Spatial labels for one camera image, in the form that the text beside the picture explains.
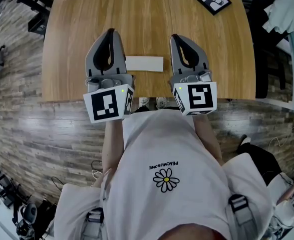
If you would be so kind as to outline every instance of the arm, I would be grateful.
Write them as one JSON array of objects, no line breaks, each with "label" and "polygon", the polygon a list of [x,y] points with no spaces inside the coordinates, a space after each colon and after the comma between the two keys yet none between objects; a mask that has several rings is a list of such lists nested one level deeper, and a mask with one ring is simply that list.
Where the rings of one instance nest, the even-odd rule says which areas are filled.
[{"label": "arm", "polygon": [[282,194],[282,196],[278,199],[276,205],[280,204],[283,201],[288,200],[293,193],[294,193],[294,185],[292,185],[285,193]]},{"label": "arm", "polygon": [[222,166],[224,164],[222,160],[221,150],[218,140],[211,128],[209,119],[206,115],[197,115],[193,117],[193,123],[195,125],[196,134],[203,143],[204,147],[212,154],[212,156]]},{"label": "arm", "polygon": [[[106,122],[105,139],[102,147],[102,174],[109,169],[116,171],[124,152],[122,120]],[[99,188],[103,177],[100,176],[93,184]]]}]

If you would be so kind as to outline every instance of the wooden table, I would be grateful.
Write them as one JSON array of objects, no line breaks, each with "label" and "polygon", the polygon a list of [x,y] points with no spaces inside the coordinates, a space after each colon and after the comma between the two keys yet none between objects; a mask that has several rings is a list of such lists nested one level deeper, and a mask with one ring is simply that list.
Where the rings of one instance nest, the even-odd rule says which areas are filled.
[{"label": "wooden table", "polygon": [[241,0],[213,16],[197,0],[54,0],[43,51],[45,102],[82,100],[85,57],[108,28],[121,35],[127,56],[162,56],[163,72],[131,71],[135,97],[171,97],[169,39],[177,33],[202,47],[218,98],[255,99],[255,64]]}]

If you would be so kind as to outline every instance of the white paper strip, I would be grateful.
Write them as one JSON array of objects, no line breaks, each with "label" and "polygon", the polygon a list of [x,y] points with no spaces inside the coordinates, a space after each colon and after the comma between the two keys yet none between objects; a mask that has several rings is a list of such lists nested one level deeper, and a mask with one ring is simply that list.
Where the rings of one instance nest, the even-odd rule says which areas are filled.
[{"label": "white paper strip", "polygon": [[163,57],[154,56],[126,56],[128,71],[163,72]]}]

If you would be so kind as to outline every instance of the daisy print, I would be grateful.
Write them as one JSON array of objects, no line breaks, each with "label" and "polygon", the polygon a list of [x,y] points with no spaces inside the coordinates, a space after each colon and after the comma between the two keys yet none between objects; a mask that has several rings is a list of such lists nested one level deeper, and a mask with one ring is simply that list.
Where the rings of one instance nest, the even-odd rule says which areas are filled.
[{"label": "daisy print", "polygon": [[154,182],[157,182],[156,186],[161,188],[161,192],[165,193],[167,191],[172,191],[173,188],[177,186],[180,182],[179,179],[171,176],[172,171],[170,168],[166,171],[165,169],[161,169],[160,172],[156,172],[153,178]]}]

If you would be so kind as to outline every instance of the white cloth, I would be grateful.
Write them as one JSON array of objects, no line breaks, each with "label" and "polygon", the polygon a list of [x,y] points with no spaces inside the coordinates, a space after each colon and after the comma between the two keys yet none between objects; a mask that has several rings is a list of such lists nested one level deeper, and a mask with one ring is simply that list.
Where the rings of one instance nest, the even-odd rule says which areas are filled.
[{"label": "white cloth", "polygon": [[269,19],[262,27],[268,33],[273,29],[280,34],[294,31],[294,0],[275,0],[264,11]]},{"label": "white cloth", "polygon": [[289,200],[277,204],[279,198],[293,185],[293,181],[284,173],[278,174],[268,185],[268,190],[274,207],[271,225],[279,224],[283,228],[294,225],[294,194]]},{"label": "white cloth", "polygon": [[[232,188],[249,197],[258,217],[270,219],[270,197],[250,156],[221,167],[196,135],[192,117],[169,109],[135,113],[123,121],[123,131],[125,151],[104,204],[109,240],[156,240],[181,224],[206,226],[230,240],[225,208]],[[99,200],[97,189],[68,195],[69,188],[56,212],[58,240],[78,239],[84,214]]]}]

